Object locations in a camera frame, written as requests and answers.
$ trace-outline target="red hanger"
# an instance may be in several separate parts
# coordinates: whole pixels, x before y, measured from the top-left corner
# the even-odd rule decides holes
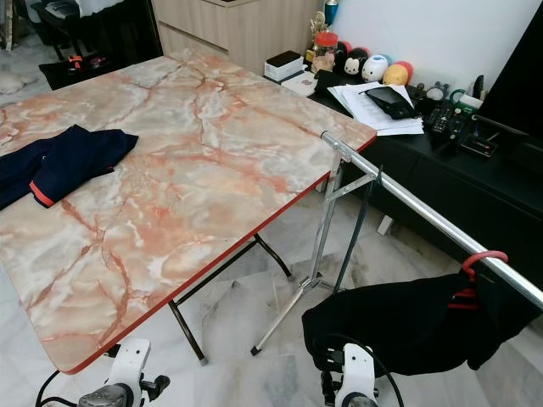
[[[479,301],[477,300],[477,292],[474,289],[475,286],[475,280],[476,280],[476,273],[475,270],[472,269],[473,263],[476,263],[480,261],[481,259],[485,259],[487,257],[495,257],[497,259],[502,259],[503,261],[507,262],[509,260],[509,257],[503,252],[499,252],[497,250],[487,250],[486,252],[476,253],[467,258],[466,261],[462,264],[462,269],[466,271],[467,277],[469,278],[469,282],[471,287],[466,288],[465,290],[462,290],[455,294],[453,297],[453,301],[455,298],[472,298],[473,301],[469,304],[459,304],[455,302],[449,303],[450,309],[479,309]]]

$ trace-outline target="navy blue cloth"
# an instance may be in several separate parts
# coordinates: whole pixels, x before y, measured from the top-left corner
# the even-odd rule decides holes
[[[85,181],[112,172],[137,139],[121,130],[90,132],[73,125],[0,157],[0,209],[28,192],[50,207]]]

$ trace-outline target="marble pattern tabletop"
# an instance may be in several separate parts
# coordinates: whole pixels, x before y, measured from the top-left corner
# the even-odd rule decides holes
[[[74,374],[328,172],[361,123],[188,48],[0,110],[0,155],[78,124],[140,139],[49,209],[0,212],[0,267],[51,361]]]

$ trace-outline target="hanger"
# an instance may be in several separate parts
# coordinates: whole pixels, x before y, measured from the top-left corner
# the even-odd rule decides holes
[[[479,309],[479,300],[477,291],[475,291],[477,273],[471,266],[481,259],[486,259],[487,257],[494,257],[505,262],[509,260],[509,257],[505,253],[497,250],[487,250],[486,252],[476,253],[469,256],[462,264],[462,269],[467,273],[470,287],[459,291],[454,295],[452,300],[449,302],[449,309]]]

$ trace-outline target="jar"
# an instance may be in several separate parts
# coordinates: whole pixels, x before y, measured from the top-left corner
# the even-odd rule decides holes
[[[319,70],[332,72],[333,62],[338,49],[338,35],[333,32],[321,31],[316,35],[315,56],[311,65],[311,72],[316,74]]]

